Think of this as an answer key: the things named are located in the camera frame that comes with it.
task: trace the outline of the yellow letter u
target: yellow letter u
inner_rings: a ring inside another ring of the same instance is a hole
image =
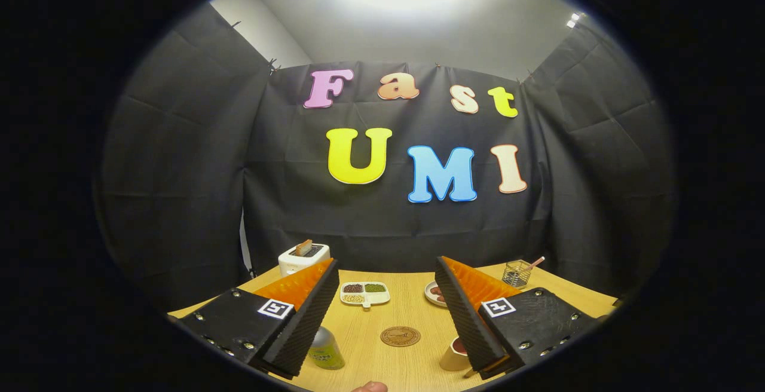
[[[359,133],[351,128],[336,128],[327,132],[330,140],[330,157],[328,167],[330,174],[339,182],[348,185],[366,185],[380,178],[385,172],[385,156],[388,138],[393,132],[388,128],[370,128],[366,131],[372,141],[372,155],[369,166],[366,168],[353,168],[350,165],[350,145]]]

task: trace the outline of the wire basket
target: wire basket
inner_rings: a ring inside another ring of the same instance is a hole
[[[510,261],[505,264],[505,272],[502,274],[502,281],[513,286],[516,289],[523,289],[528,285],[528,279],[531,278],[531,264],[527,261]]]

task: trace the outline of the toaster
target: toaster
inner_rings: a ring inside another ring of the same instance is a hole
[[[331,258],[330,247],[327,244],[317,244],[313,242],[310,242],[310,248],[302,247],[301,251],[303,253],[301,253],[301,256],[298,256],[297,248],[298,246],[303,246],[303,244],[304,243],[297,244],[279,255],[279,271],[281,272],[282,277],[287,277],[287,275]]]

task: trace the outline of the white plate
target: white plate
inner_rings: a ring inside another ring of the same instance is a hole
[[[438,286],[438,283],[435,283],[434,281],[432,281],[431,283],[428,283],[428,286],[426,286],[426,298],[430,302],[434,303],[435,305],[438,305],[438,307],[446,307],[446,302],[441,302],[437,300],[438,295],[433,295],[430,291],[430,289],[436,286]]]
[[[385,288],[385,292],[365,292],[362,290],[361,292],[343,292],[342,290],[345,288],[345,286],[352,285],[352,284],[360,284],[361,289],[365,289],[366,285],[368,284],[379,284],[382,285]],[[346,295],[359,295],[364,298],[363,302],[348,302],[342,297]],[[339,286],[339,300],[341,300],[342,303],[348,304],[348,305],[361,305],[363,308],[369,308],[372,304],[385,304],[386,302],[390,301],[390,291],[388,291],[388,286],[385,285],[385,283],[382,282],[348,282],[343,283]]]

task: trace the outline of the black fabric curtain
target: black fabric curtain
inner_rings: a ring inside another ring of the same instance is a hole
[[[102,172],[110,250],[162,310],[249,278],[243,161],[269,72],[205,5],[142,60],[115,107]]]
[[[619,296],[653,272],[677,209],[662,105],[633,60],[587,18],[522,90],[551,164],[555,256],[546,268]]]
[[[314,71],[350,69],[328,108],[306,109]],[[415,77],[418,96],[383,100],[380,78]],[[457,112],[449,87],[472,88],[480,111]],[[487,91],[514,93],[518,117],[494,109]],[[379,180],[346,185],[328,172],[333,128],[354,128],[351,163],[371,159],[369,128],[393,131]],[[352,270],[429,271],[446,255],[473,266],[547,257],[543,268],[619,296],[658,262],[675,210],[669,130],[647,82],[613,39],[576,28],[521,84],[459,68],[417,63],[322,63],[270,77],[252,131],[245,174],[245,226],[263,272],[307,238],[331,246]],[[497,190],[489,153],[513,144],[525,191]],[[456,147],[475,151],[478,198],[412,204],[412,145],[442,164]]]
[[[339,96],[327,108],[307,109],[314,84],[311,73],[351,69]],[[419,95],[383,100],[378,96],[386,74],[415,78]],[[470,87],[480,109],[458,112],[450,87]],[[550,180],[544,140],[533,106],[517,97],[517,117],[495,110],[487,92],[518,82],[459,68],[415,63],[322,63],[279,70],[265,89],[252,130],[245,174],[245,226],[253,266],[262,272],[276,256],[307,238],[326,243],[350,270],[432,271],[435,256],[471,265],[497,264],[511,258],[550,255],[544,235],[550,216]],[[364,168],[371,160],[369,128],[389,128],[382,176],[366,185],[347,185],[328,171],[333,128],[353,128],[351,163]],[[516,145],[518,168],[527,190],[503,194],[495,145]],[[475,201],[409,201],[413,145],[432,147],[445,165],[453,149],[472,149],[470,168]]]
[[[209,5],[143,60],[115,107],[103,162],[112,255],[162,310],[246,280],[244,208],[256,272],[311,238],[341,267],[430,271],[438,255],[472,266],[546,256],[567,280],[619,295],[644,278],[669,236],[675,205],[669,130],[645,79],[612,39],[581,20],[524,82],[420,63],[341,62],[281,69]],[[332,106],[306,109],[311,73],[351,69]],[[412,99],[383,100],[380,78],[415,77]],[[458,112],[450,87],[480,109]],[[517,117],[488,90],[513,93]],[[367,185],[328,172],[327,131],[353,128],[350,161],[371,159],[367,128],[389,128],[386,167]],[[528,187],[501,193],[495,145],[518,147]],[[414,204],[407,149],[446,163],[475,153],[474,201]]]

